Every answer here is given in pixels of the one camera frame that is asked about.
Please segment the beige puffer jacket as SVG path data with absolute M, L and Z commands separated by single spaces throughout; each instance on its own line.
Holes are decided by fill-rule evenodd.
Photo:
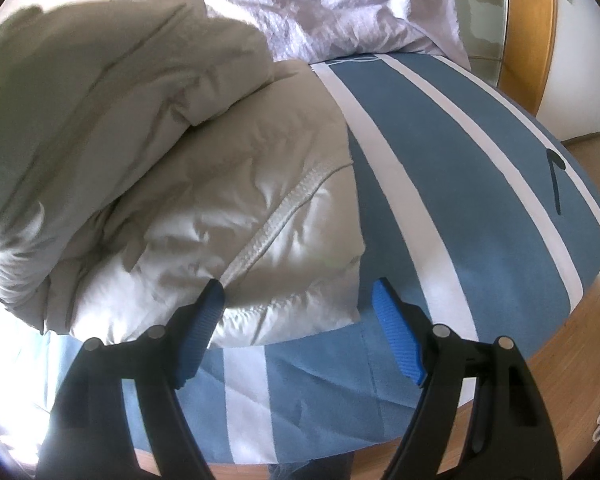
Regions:
M 347 124 L 305 62 L 204 0 L 23 8 L 0 25 L 0 304 L 133 340 L 225 290 L 215 347 L 358 322 Z

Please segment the person legs in jeans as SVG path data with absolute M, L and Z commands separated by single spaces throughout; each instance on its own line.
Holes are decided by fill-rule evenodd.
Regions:
M 298 463 L 268 465 L 270 480 L 349 480 L 354 453 L 305 460 Z

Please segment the blue striped bed sheet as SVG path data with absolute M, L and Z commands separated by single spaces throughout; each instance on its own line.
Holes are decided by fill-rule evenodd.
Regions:
M 600 272 L 600 196 L 535 119 L 440 56 L 309 65 L 347 124 L 365 250 L 355 322 L 211 344 L 180 392 L 212 463 L 300 462 L 389 441 L 419 392 L 372 309 L 386 278 L 460 336 L 550 339 Z

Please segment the wooden framed glass door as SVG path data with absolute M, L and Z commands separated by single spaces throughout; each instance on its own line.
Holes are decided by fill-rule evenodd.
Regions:
M 531 114 L 552 62 L 557 0 L 455 0 L 472 72 Z

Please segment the right lavender pillow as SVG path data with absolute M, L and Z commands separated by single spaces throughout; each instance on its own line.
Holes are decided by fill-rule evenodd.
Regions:
M 357 54 L 443 55 L 467 67 L 455 0 L 204 0 L 210 15 L 259 29 L 277 61 Z

